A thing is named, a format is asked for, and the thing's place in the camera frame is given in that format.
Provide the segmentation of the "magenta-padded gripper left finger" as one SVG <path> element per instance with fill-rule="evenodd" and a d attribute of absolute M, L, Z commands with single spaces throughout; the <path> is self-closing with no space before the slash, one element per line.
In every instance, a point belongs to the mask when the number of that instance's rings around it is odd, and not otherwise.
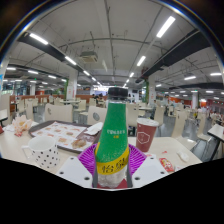
<path fill-rule="evenodd" d="M 77 157 L 70 156 L 56 175 L 84 188 L 96 188 L 98 174 L 95 160 L 96 144 L 86 148 Z"/>

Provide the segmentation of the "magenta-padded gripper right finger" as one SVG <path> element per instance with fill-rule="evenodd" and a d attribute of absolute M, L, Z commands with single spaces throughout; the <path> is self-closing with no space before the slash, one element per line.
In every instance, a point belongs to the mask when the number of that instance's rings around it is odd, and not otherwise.
<path fill-rule="evenodd" d="M 129 145 L 127 186 L 140 188 L 168 175 L 155 155 L 147 156 L 138 148 Z"/>

